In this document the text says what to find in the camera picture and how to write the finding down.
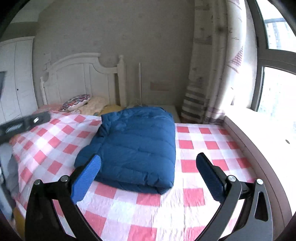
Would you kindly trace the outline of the white wardrobe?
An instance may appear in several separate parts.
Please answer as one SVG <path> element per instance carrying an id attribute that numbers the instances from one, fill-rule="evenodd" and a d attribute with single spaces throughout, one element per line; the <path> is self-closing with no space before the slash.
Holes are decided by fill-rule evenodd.
<path id="1" fill-rule="evenodd" d="M 30 115 L 38 109 L 33 84 L 34 37 L 1 42 L 1 71 L 5 80 L 1 95 L 1 123 Z"/>

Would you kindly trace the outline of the cream fluffy pillow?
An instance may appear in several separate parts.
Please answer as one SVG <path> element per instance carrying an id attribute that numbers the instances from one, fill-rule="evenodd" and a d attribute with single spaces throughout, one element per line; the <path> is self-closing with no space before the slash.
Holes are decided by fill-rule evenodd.
<path id="1" fill-rule="evenodd" d="M 100 113 L 107 104 L 105 98 L 93 96 L 85 105 L 79 108 L 79 111 L 82 115 L 94 115 L 95 113 Z"/>

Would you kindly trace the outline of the dark framed window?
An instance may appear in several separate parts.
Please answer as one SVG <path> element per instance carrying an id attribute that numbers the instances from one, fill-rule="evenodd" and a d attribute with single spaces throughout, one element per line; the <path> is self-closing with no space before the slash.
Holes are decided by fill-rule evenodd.
<path id="1" fill-rule="evenodd" d="M 257 43 L 251 108 L 270 115 L 295 110 L 295 21 L 280 1 L 248 1 Z"/>

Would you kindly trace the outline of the wall socket panel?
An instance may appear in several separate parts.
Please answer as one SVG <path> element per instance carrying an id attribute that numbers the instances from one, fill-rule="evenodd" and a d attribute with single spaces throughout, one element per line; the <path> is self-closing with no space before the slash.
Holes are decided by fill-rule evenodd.
<path id="1" fill-rule="evenodd" d="M 150 82 L 151 91 L 170 91 L 170 87 L 167 83 L 163 82 Z"/>

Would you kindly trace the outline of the white wooden headboard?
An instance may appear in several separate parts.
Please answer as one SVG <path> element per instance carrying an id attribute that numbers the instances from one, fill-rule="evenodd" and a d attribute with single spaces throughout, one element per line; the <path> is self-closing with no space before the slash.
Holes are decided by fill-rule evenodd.
<path id="1" fill-rule="evenodd" d="M 127 107 L 126 67 L 122 55 L 115 67 L 104 67 L 100 53 L 77 53 L 52 64 L 40 78 L 43 104 L 64 103 L 89 94 L 105 98 L 108 105 Z"/>

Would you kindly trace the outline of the yellow pillow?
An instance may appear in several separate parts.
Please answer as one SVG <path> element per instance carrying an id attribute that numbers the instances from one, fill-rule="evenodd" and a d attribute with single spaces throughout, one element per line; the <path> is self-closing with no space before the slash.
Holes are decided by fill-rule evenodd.
<path id="1" fill-rule="evenodd" d="M 104 115 L 107 113 L 112 113 L 112 112 L 118 112 L 123 110 L 123 108 L 119 105 L 108 105 L 106 107 L 104 107 L 104 109 L 102 109 L 102 111 L 99 113 L 99 115 Z"/>

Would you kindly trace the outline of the pink white checkered bed sheet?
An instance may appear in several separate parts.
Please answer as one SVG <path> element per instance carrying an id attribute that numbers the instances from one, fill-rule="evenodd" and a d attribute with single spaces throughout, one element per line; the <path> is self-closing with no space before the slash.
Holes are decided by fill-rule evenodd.
<path id="1" fill-rule="evenodd" d="M 55 182 L 73 172 L 78 152 L 88 145 L 101 119 L 53 112 L 51 121 L 14 137 L 20 192 L 17 206 L 25 214 L 33 182 Z M 227 130 L 215 125 L 176 124 L 174 186 L 163 195 L 142 194 L 93 182 L 78 203 L 103 240 L 195 240 L 219 207 L 199 171 L 203 152 L 227 175 L 253 182 L 255 173 Z"/>

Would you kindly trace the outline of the printed striped curtain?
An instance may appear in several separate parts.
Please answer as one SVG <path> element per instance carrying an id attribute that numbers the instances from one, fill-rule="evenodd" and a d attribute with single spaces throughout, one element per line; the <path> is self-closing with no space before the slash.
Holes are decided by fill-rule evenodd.
<path id="1" fill-rule="evenodd" d="M 195 1 L 181 120 L 219 125 L 229 106 L 250 108 L 256 73 L 255 29 L 247 1 Z"/>

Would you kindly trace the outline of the paper notice on wall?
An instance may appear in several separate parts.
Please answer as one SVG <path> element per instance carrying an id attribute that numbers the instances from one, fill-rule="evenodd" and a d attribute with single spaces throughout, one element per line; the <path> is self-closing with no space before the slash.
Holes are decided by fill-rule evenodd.
<path id="1" fill-rule="evenodd" d="M 43 54 L 43 71 L 46 71 L 51 67 L 51 53 Z"/>

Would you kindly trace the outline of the patterned colourful pillow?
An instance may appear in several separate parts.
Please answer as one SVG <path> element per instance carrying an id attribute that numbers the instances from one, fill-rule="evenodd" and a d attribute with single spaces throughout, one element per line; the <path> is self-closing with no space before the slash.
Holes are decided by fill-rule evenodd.
<path id="1" fill-rule="evenodd" d="M 83 94 L 77 95 L 68 101 L 64 102 L 60 108 L 60 111 L 71 112 L 74 111 L 83 105 L 87 104 L 91 99 L 91 95 Z"/>

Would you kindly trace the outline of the blue quilted puffer jacket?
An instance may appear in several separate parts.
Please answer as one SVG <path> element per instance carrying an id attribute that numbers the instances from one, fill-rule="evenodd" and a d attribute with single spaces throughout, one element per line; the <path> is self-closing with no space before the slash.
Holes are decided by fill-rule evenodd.
<path id="1" fill-rule="evenodd" d="M 127 108 L 101 116 L 90 144 L 74 167 L 101 158 L 95 181 L 118 189 L 163 195 L 174 185 L 176 141 L 173 116 L 160 107 Z"/>

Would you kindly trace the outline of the white nightstand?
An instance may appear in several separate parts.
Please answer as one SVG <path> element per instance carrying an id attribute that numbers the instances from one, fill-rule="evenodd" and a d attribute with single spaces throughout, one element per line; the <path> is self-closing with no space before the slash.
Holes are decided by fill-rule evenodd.
<path id="1" fill-rule="evenodd" d="M 175 123 L 181 123 L 180 117 L 177 113 L 176 107 L 174 105 L 153 105 L 153 104 L 130 104 L 128 106 L 128 108 L 136 108 L 136 107 L 160 107 L 162 109 L 164 109 L 165 111 L 167 111 L 168 113 L 170 113 L 173 118 L 174 118 L 174 122 Z"/>

